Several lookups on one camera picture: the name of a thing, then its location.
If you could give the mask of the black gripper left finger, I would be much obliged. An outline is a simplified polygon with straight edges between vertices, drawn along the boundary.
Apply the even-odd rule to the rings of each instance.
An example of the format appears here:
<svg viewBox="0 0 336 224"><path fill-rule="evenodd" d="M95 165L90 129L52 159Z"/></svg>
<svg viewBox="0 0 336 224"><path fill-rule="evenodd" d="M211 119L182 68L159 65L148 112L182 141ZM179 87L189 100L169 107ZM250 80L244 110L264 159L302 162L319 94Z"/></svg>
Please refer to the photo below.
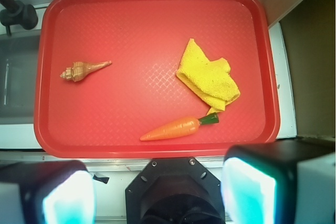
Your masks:
<svg viewBox="0 0 336 224"><path fill-rule="evenodd" d="M1 165L1 223L94 223L92 175L80 161Z"/></svg>

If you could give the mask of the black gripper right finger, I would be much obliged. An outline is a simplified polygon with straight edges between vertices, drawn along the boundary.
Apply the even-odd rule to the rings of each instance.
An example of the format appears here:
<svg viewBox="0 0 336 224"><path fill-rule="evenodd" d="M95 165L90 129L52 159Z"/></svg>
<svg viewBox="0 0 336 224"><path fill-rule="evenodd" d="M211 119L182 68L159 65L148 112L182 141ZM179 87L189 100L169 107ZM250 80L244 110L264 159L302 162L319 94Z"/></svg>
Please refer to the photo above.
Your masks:
<svg viewBox="0 0 336 224"><path fill-rule="evenodd" d="M234 145L224 157L221 195L234 223L335 223L335 142Z"/></svg>

